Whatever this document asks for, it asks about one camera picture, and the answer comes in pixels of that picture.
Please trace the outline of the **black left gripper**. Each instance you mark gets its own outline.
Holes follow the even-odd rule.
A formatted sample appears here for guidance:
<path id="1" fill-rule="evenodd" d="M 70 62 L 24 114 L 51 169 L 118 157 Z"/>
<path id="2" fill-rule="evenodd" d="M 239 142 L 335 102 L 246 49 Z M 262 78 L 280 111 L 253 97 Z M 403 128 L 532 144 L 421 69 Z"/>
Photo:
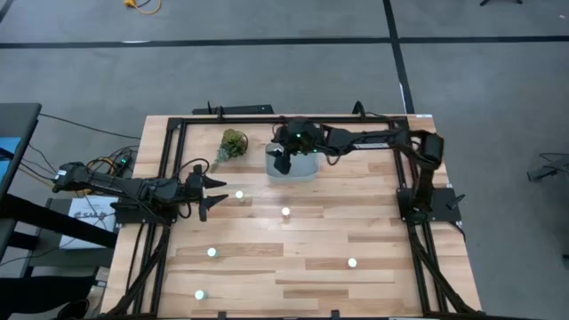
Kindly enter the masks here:
<path id="1" fill-rule="evenodd" d="M 184 194 L 188 199 L 186 206 L 188 213 L 185 218 L 189 218 L 193 212 L 192 204 L 196 207 L 198 218 L 200 221 L 207 221 L 207 211 L 221 201 L 228 198 L 228 195 L 218 196 L 204 196 L 204 189 L 219 188 L 226 186 L 227 183 L 220 180 L 214 180 L 207 175 L 203 176 L 203 167 L 201 164 L 196 164 L 193 167 L 193 172 L 188 175 L 185 182 Z"/>

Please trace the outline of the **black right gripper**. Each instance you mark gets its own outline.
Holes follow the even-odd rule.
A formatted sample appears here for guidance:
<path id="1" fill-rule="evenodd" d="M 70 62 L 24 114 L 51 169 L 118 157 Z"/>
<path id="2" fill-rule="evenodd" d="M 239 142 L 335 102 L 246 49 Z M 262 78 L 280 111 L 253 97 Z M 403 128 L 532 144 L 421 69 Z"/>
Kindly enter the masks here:
<path id="1" fill-rule="evenodd" d="M 322 124 L 306 117 L 284 117 L 271 141 L 279 144 L 285 153 L 274 149 L 267 154 L 275 158 L 274 167 L 287 175 L 292 167 L 289 154 L 320 152 L 325 145 L 325 129 Z"/>

